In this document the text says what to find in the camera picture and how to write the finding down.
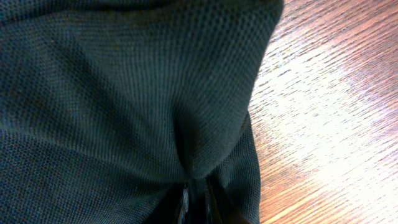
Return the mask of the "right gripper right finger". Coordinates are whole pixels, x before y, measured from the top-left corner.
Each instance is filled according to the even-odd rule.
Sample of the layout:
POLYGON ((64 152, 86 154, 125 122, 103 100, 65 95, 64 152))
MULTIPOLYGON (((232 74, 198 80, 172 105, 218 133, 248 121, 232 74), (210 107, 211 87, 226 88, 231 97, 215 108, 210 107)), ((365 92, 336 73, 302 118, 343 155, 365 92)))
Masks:
POLYGON ((217 180, 207 180, 210 223, 244 224, 246 219, 217 180))

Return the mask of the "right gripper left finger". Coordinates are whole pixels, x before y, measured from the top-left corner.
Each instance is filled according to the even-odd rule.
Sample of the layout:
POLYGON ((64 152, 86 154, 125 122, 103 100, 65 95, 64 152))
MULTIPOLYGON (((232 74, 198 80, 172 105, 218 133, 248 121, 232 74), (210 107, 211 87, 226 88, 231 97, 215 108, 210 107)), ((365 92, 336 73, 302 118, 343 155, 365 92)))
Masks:
POLYGON ((191 224, 191 193, 189 185, 185 184, 177 209, 173 224, 191 224))

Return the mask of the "black t-shirt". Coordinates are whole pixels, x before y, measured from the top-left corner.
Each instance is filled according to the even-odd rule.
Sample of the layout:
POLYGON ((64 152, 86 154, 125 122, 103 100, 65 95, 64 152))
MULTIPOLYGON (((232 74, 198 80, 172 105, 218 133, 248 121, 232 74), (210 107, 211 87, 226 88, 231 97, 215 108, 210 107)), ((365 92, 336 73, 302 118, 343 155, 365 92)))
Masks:
POLYGON ((259 222, 248 104, 282 1, 1 2, 1 222, 259 222))

